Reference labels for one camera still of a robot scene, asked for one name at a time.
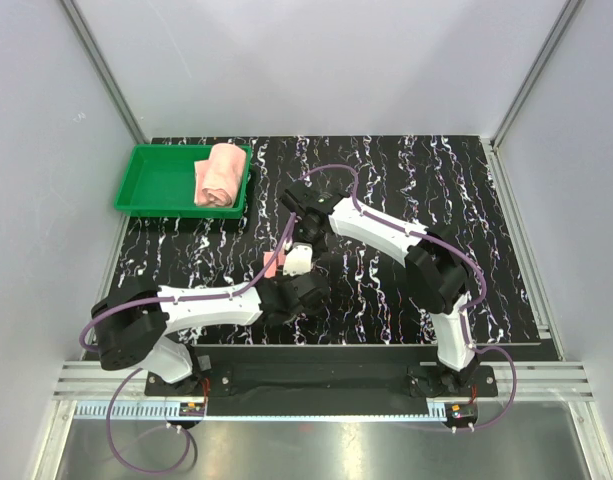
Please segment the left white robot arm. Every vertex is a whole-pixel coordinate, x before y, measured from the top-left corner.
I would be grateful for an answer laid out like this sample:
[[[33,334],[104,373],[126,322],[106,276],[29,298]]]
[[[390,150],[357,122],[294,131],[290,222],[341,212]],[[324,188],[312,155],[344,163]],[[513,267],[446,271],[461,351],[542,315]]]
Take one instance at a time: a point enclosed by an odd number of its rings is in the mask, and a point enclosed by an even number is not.
[[[329,298],[330,287],[317,272],[207,289],[137,279],[98,302],[91,323],[103,370],[147,370],[189,396],[200,388],[202,372],[172,334],[221,325],[282,325],[322,309]]]

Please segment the pink towel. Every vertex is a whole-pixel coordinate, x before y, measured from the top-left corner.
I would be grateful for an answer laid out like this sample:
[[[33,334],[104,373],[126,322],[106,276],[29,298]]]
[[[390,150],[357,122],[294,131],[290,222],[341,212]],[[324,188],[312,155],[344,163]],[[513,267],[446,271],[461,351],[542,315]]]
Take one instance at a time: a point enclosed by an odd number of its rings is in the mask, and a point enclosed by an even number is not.
[[[246,152],[233,144],[214,145],[206,160],[194,163],[194,203],[198,207],[233,207],[246,165]]]
[[[279,253],[267,251],[263,255],[263,267],[265,268],[264,277],[274,278],[283,274],[283,266],[285,263],[285,252],[281,250]]]

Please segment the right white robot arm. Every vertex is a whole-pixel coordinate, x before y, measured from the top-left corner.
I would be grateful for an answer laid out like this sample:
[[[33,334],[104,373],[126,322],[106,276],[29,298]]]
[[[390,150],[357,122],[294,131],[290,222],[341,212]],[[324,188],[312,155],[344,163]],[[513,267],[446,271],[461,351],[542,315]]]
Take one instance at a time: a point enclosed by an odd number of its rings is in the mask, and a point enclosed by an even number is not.
[[[467,263],[441,228],[407,223],[339,190],[320,193],[294,182],[280,198],[297,217],[293,239],[321,252],[329,235],[359,241],[404,267],[413,303],[430,315],[437,366],[416,367],[413,387],[427,397],[462,396],[476,383],[479,360],[464,326]]]

